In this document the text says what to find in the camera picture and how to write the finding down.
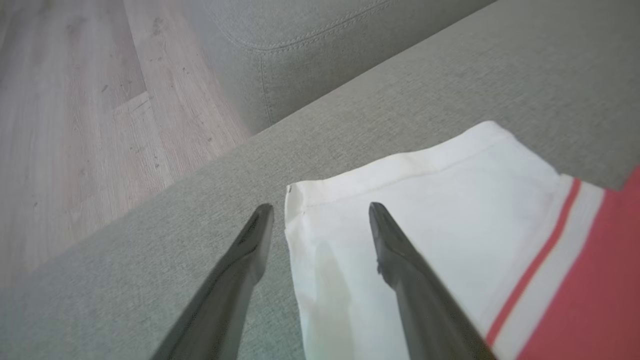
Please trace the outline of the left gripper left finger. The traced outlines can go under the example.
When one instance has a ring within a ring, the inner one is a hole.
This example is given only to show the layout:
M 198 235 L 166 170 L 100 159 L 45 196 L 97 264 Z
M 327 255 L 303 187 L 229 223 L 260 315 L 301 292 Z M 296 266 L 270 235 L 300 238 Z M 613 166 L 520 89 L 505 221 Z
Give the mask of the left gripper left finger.
M 254 287 L 265 273 L 274 207 L 259 205 L 153 354 L 154 360 L 235 360 Z

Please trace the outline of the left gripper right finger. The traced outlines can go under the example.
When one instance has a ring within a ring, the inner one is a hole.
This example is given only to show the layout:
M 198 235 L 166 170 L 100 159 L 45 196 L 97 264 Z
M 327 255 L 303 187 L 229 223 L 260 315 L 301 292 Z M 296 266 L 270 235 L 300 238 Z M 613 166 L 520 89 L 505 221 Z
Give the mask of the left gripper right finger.
M 382 203 L 369 205 L 377 271 L 396 294 L 412 360 L 494 360 L 496 356 Z

